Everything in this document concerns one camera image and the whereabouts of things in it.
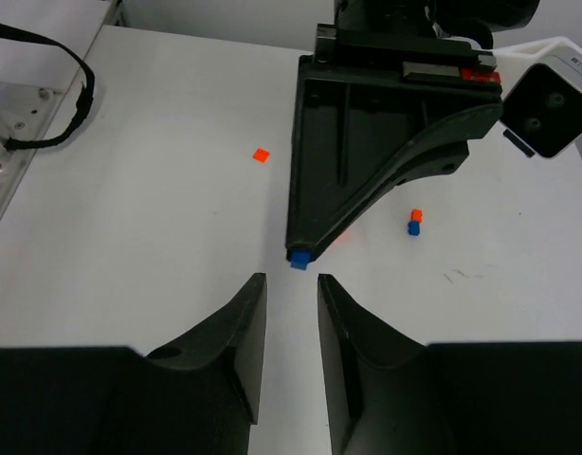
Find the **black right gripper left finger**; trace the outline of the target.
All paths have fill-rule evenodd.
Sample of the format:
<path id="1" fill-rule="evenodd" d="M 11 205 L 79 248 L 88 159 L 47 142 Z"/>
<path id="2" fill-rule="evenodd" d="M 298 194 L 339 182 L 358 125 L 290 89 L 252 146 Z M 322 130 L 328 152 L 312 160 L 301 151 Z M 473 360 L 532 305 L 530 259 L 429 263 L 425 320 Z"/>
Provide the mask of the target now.
<path id="1" fill-rule="evenodd" d="M 267 281 L 140 355 L 0 348 L 0 454 L 244 454 L 259 414 Z"/>

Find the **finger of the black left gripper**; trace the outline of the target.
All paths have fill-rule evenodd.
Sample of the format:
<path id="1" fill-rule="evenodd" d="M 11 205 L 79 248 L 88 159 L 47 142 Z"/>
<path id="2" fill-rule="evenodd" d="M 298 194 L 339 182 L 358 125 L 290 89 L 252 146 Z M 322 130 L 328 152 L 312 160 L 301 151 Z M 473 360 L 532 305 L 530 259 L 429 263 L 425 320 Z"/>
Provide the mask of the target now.
<path id="1" fill-rule="evenodd" d="M 340 68 L 299 59 L 286 258 L 314 261 L 388 192 L 402 147 L 424 129 L 423 101 L 347 81 Z"/>
<path id="2" fill-rule="evenodd" d="M 501 116 L 499 102 L 354 102 L 309 110 L 309 252 L 333 241 L 394 187 L 454 173 Z"/>

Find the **small blue lego brick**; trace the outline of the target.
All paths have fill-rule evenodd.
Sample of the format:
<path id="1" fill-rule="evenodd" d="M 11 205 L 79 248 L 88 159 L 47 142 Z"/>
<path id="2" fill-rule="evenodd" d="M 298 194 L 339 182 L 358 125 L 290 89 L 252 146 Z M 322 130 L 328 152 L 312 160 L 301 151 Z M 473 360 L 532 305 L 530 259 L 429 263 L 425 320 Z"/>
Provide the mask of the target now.
<path id="1" fill-rule="evenodd" d="M 311 253 L 309 251 L 292 251 L 289 262 L 294 269 L 306 270 L 312 262 Z"/>

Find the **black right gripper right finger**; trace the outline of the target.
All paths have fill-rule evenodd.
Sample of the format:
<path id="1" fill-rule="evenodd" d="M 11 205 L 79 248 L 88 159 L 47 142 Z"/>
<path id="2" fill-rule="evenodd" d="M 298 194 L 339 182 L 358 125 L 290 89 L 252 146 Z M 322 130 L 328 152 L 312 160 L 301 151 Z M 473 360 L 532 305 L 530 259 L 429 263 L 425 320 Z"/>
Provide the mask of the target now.
<path id="1" fill-rule="evenodd" d="M 582 454 L 582 341 L 420 344 L 318 277 L 335 454 Z"/>

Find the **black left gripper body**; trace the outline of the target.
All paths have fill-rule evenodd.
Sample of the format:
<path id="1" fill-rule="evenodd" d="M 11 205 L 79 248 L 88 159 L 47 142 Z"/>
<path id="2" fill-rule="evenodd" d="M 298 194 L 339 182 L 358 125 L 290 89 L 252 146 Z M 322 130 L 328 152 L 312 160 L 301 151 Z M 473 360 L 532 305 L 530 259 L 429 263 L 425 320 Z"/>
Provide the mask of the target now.
<path id="1" fill-rule="evenodd" d="M 313 100 L 345 98 L 353 84 L 367 93 L 422 84 L 498 102 L 500 12 L 491 1 L 337 1 L 334 22 L 317 28 Z"/>

